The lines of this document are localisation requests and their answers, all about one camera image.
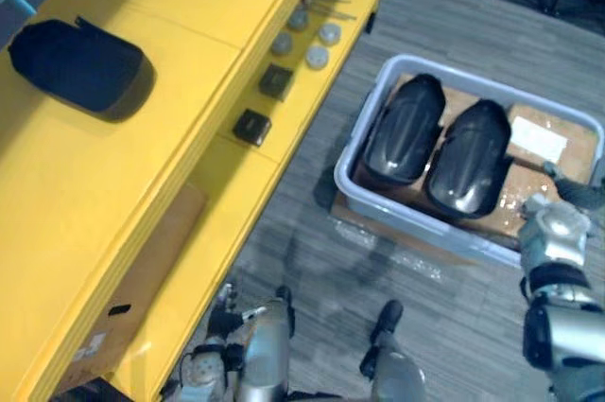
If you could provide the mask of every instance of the gray storage bin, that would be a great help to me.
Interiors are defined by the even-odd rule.
[[[384,64],[380,73],[378,73],[375,85],[366,98],[366,102],[355,122],[349,143],[342,151],[334,172],[338,189],[347,197],[349,207],[356,213],[376,219],[461,257],[496,261],[518,267],[519,253],[439,219],[432,218],[401,203],[382,197],[353,183],[351,177],[357,154],[361,150],[372,122],[382,103],[386,100],[390,89],[404,73],[411,75],[432,74],[440,79],[444,86],[456,88],[477,97],[494,99],[504,107],[509,107],[513,103],[527,104],[594,131],[598,141],[592,164],[593,182],[597,181],[596,173],[601,172],[603,168],[603,160],[601,160],[605,139],[603,127],[592,116],[570,107],[413,55],[393,57]]]

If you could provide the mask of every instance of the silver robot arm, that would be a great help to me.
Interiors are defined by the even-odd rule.
[[[605,401],[605,314],[583,272],[590,220],[570,203],[540,197],[526,213],[519,232],[529,305],[524,356],[547,373],[557,400]]]

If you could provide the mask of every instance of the yellow shelf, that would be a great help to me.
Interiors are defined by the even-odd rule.
[[[0,399],[47,399],[297,0],[46,0],[143,48],[157,84],[119,124],[0,51]]]
[[[122,362],[107,376],[112,385],[129,397],[134,400],[158,397],[376,1],[351,0],[343,8],[339,5],[338,9],[357,19],[339,22],[343,26],[342,40],[330,48],[330,64],[321,71],[308,69],[300,59],[304,48],[315,41],[313,29],[325,20],[314,16],[307,33],[296,37],[297,51],[280,60],[281,64],[296,68],[294,84],[285,101],[256,94],[256,81],[261,73],[254,75],[199,160],[190,181],[208,194],[209,207]],[[259,65],[261,72],[270,60],[272,57],[267,56]],[[271,117],[271,130],[259,149],[238,141],[230,132],[246,107]]]
[[[294,48],[287,56],[273,56],[270,53],[259,64],[258,71],[251,77],[241,100],[229,112],[227,118],[220,126],[220,135],[232,139],[240,145],[259,151],[275,162],[281,162],[290,152],[293,142],[297,142],[304,125],[319,101],[330,89],[332,80],[355,42],[357,35],[367,22],[368,13],[371,12],[377,0],[340,0],[333,10],[340,13],[357,16],[355,20],[340,20],[334,17],[309,13],[309,26],[303,32],[284,29],[294,41]],[[325,68],[315,71],[306,65],[304,59],[310,45],[322,45],[317,36],[320,27],[325,23],[334,23],[341,27],[340,43],[328,47],[330,58]],[[271,64],[277,64],[294,71],[294,80],[291,89],[284,101],[265,96],[260,93],[258,84],[265,70]],[[252,109],[271,119],[271,131],[262,147],[247,145],[237,140],[232,133],[233,126],[239,116],[246,110]]]

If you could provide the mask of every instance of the cardboard box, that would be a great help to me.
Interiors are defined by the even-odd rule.
[[[74,354],[56,393],[101,376],[119,362],[176,262],[204,203],[204,196],[190,184],[177,194]]]
[[[557,164],[565,176],[588,183],[595,155],[596,134],[570,121],[529,106],[509,110],[512,128],[507,154],[517,164],[542,170],[545,161]]]
[[[425,243],[414,236],[406,235],[403,232],[393,229],[392,227],[389,227],[381,222],[359,215],[355,211],[349,209],[347,199],[339,192],[335,197],[330,213],[335,218],[351,222],[352,224],[361,227],[372,234],[390,239],[400,246],[418,251],[419,253],[422,253],[430,258],[439,260],[441,263],[447,265],[474,265],[475,263],[472,260],[467,260],[442,248]]]

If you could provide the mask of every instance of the floor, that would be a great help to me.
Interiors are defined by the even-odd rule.
[[[429,400],[545,400],[545,376],[521,355],[520,271],[452,267],[330,217],[331,167],[386,59],[413,53],[549,97],[605,123],[605,39],[501,0],[382,0],[372,35],[345,64],[229,277],[240,306],[281,284],[294,292],[290,387],[368,394],[357,371],[380,307],[406,311],[397,339],[426,374]],[[587,272],[605,295],[592,238]],[[203,337],[202,320],[188,350]]]

